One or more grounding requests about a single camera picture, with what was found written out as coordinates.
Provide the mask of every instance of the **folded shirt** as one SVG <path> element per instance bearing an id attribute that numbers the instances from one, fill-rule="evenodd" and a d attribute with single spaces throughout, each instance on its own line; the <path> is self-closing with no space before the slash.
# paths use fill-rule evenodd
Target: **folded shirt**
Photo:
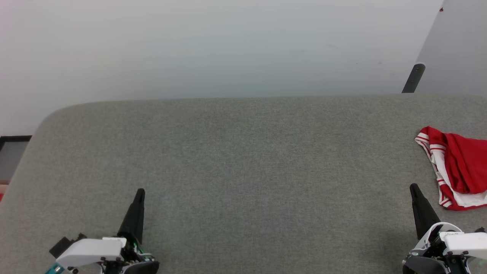
<path id="1" fill-rule="evenodd" d="M 450 210 L 487 205 L 487 140 L 423 128 L 414 139 L 430 159 L 440 194 L 439 204 Z"/>

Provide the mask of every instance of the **gray fabric surface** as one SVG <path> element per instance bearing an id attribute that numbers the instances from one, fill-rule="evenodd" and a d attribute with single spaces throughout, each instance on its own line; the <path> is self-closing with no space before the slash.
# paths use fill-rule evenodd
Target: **gray fabric surface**
<path id="1" fill-rule="evenodd" d="M 0 203 L 3 274 L 44 273 L 63 236 L 116 234 L 136 189 L 159 273 L 400 273 L 409 184 L 438 204 L 424 126 L 487 139 L 487 100 L 451 96 L 92 103 L 49 116 Z"/>

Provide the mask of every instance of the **teal component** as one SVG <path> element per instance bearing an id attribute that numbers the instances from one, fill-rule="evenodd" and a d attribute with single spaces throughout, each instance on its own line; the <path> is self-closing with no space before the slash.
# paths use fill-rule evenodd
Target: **teal component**
<path id="1" fill-rule="evenodd" d="M 64 268 L 58 264 L 54 264 L 45 274 L 59 274 L 64 271 Z"/>

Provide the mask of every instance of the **robotic arm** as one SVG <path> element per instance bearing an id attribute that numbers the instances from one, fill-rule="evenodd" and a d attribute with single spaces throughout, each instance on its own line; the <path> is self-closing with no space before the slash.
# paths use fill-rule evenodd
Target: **robotic arm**
<path id="1" fill-rule="evenodd" d="M 46 274 L 60 274 L 64 270 L 77 274 L 78 267 L 89 264 L 99 267 L 100 274 L 156 274 L 159 262 L 140 249 L 144 199 L 144 189 L 137 190 L 116 237 L 88 239 L 83 234 L 76 240 L 63 237 L 49 250 L 56 264 Z"/>
<path id="2" fill-rule="evenodd" d="M 418 185 L 412 184 L 410 191 L 419 242 L 403 260 L 403 274 L 471 274 L 471 262 L 487 260 L 484 228 L 464 233 L 453 224 L 441 222 Z"/>

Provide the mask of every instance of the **white wall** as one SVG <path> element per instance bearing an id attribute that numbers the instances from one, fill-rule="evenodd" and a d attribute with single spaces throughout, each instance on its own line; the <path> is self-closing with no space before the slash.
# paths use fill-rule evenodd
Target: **white wall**
<path id="1" fill-rule="evenodd" d="M 442 0 L 3 0 L 0 135 L 89 101 L 400 93 Z"/>
<path id="2" fill-rule="evenodd" d="M 416 93 L 487 96 L 487 1 L 445 0 L 418 57 Z"/>

